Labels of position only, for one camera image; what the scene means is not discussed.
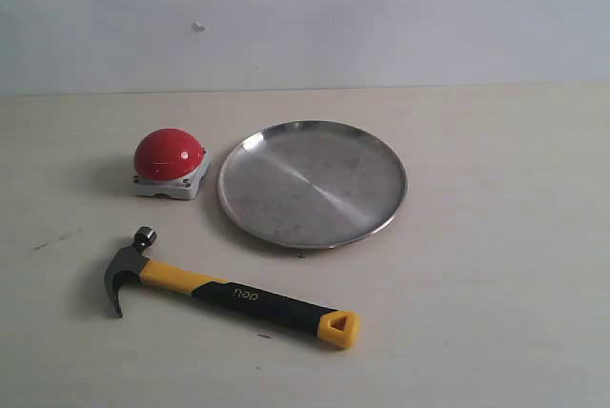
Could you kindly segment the red dome push button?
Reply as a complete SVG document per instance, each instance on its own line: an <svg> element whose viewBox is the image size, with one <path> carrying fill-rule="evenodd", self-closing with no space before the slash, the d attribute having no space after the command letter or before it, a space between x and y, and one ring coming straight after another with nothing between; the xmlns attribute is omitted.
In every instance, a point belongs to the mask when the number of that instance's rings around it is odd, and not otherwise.
<svg viewBox="0 0 610 408"><path fill-rule="evenodd" d="M190 133L176 128L146 135L133 156L134 193L177 200L196 198L211 156Z"/></svg>

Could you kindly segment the yellow black claw hammer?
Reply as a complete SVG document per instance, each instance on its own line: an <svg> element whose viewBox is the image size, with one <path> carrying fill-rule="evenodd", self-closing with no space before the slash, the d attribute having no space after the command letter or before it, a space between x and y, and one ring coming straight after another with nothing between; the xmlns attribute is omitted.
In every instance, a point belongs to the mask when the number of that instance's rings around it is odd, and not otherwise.
<svg viewBox="0 0 610 408"><path fill-rule="evenodd" d="M132 243L115 254L104 274L106 293L119 317L123 316L120 289L126 281L135 279L233 313L316 337L340 349L349 349L356 344L359 332L356 313L315 305L151 260L145 256L145 251L155 241L156 232L152 228L139 228Z"/></svg>

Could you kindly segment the round steel plate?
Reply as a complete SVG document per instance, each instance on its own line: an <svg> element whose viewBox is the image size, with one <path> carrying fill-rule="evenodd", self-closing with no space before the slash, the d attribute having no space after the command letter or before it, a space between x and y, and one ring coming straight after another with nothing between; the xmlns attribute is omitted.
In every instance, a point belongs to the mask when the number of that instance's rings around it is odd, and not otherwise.
<svg viewBox="0 0 610 408"><path fill-rule="evenodd" d="M399 156L360 128L323 120L246 137L217 175L218 201L240 230L277 246L326 250L385 228L408 193Z"/></svg>

